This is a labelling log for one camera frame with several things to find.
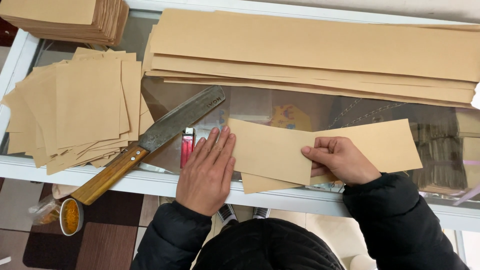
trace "glass tabletop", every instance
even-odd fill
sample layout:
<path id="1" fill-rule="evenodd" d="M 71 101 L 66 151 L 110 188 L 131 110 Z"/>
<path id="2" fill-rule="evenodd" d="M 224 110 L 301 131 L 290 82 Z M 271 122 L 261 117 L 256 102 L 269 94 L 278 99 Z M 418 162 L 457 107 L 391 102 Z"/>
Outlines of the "glass tabletop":
<path id="1" fill-rule="evenodd" d="M 121 43 L 113 50 L 136 52 L 142 61 L 152 25 L 159 13 L 130 11 Z M 71 59 L 82 43 L 41 40 L 32 67 Z M 154 120 L 209 85 L 164 83 L 159 77 L 144 76 L 141 92 Z M 253 87 L 222 86 L 226 101 L 194 123 L 196 140 L 207 136 L 213 127 L 224 125 L 228 117 L 303 131 L 321 131 L 348 126 L 408 118 L 423 169 L 397 172 L 411 179 L 427 196 L 460 196 L 476 180 L 468 179 L 462 159 L 463 139 L 457 136 L 456 109 L 415 103 L 323 94 L 270 90 Z M 178 174 L 180 172 L 181 135 L 177 135 L 151 153 L 142 169 Z M 6 154 L 8 135 L 2 141 Z M 240 174 L 234 175 L 240 180 Z M 340 191 L 341 184 L 322 184 L 310 189 Z"/>

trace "lighter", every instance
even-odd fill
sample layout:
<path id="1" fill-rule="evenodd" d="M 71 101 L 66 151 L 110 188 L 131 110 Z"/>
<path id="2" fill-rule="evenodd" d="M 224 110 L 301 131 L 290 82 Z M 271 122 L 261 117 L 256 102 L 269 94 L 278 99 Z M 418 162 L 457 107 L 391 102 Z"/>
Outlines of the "lighter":
<path id="1" fill-rule="evenodd" d="M 188 161 L 190 154 L 193 151 L 195 142 L 195 130 L 187 127 L 181 135 L 181 155 L 180 155 L 180 169 L 182 169 Z"/>

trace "hand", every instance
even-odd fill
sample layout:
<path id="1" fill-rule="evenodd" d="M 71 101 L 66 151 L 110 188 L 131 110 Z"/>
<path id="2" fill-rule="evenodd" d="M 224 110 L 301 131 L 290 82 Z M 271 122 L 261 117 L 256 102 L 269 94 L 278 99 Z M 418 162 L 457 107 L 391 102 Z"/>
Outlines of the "hand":
<path id="1" fill-rule="evenodd" d="M 332 172 L 351 186 L 365 184 L 382 176 L 349 138 L 318 137 L 314 147 L 305 146 L 301 151 L 313 161 L 311 177 Z"/>
<path id="2" fill-rule="evenodd" d="M 235 164 L 235 134 L 224 126 L 215 143 L 218 132 L 215 127 L 207 140 L 198 141 L 177 184 L 177 202 L 205 216 L 213 216 L 225 203 Z"/>

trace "white bowl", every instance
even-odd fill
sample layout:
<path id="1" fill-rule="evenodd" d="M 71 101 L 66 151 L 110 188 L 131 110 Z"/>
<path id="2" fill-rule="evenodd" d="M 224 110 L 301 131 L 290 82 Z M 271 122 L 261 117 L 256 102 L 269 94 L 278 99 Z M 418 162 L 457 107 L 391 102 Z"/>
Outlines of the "white bowl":
<path id="1" fill-rule="evenodd" d="M 68 232 L 67 222 L 65 220 L 65 215 L 66 215 L 65 210 L 67 208 L 67 203 L 69 201 L 74 201 L 77 204 L 77 208 L 78 208 L 78 227 L 77 227 L 77 230 L 73 233 L 67 233 Z M 60 227 L 61 227 L 61 231 L 63 232 L 63 234 L 66 235 L 66 236 L 73 235 L 74 233 L 81 230 L 83 223 L 84 223 L 84 209 L 82 208 L 82 203 L 75 200 L 75 199 L 72 199 L 72 198 L 66 199 L 61 204 L 61 208 L 60 208 Z"/>

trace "knife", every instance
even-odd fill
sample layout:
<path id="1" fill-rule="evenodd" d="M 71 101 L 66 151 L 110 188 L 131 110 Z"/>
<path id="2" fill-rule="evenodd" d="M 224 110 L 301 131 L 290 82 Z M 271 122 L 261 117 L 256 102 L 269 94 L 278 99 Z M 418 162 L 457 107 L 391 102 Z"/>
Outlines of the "knife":
<path id="1" fill-rule="evenodd" d="M 225 100 L 222 87 L 211 86 L 158 119 L 143 135 L 138 145 L 128 150 L 71 196 L 90 205 L 133 169 L 144 157 L 169 141 L 186 127 Z"/>

